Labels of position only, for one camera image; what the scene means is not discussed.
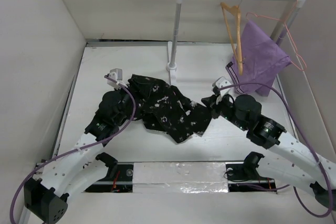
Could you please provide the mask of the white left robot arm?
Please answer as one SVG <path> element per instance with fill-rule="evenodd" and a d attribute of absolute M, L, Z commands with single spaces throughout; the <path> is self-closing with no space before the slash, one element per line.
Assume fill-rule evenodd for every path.
<path fill-rule="evenodd" d="M 104 147 L 132 121 L 136 102 L 128 88 L 103 95 L 99 108 L 73 148 L 54 158 L 56 164 L 39 179 L 24 183 L 25 207 L 43 223 L 57 223 L 68 201 L 100 179 L 112 180 L 118 162 Z"/>

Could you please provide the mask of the black white patterned trousers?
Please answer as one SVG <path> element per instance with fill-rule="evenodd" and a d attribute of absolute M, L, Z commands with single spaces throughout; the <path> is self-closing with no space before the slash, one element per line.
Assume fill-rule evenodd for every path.
<path fill-rule="evenodd" d="M 164 80 L 133 74 L 129 90 L 136 102 L 134 120 L 146 129 L 168 134 L 177 144 L 202 136 L 212 116 L 207 107 L 182 95 Z"/>

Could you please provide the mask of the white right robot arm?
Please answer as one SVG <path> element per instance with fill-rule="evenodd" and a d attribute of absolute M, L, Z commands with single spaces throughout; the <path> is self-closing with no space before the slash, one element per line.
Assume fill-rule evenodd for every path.
<path fill-rule="evenodd" d="M 247 178 L 269 177 L 297 187 L 318 203 L 335 210 L 335 163 L 312 152 L 276 121 L 262 115 L 262 106 L 250 95 L 233 99 L 226 94 L 202 99 L 213 118 L 222 116 L 246 132 L 246 138 L 283 159 L 276 161 L 250 152 L 243 163 Z"/>

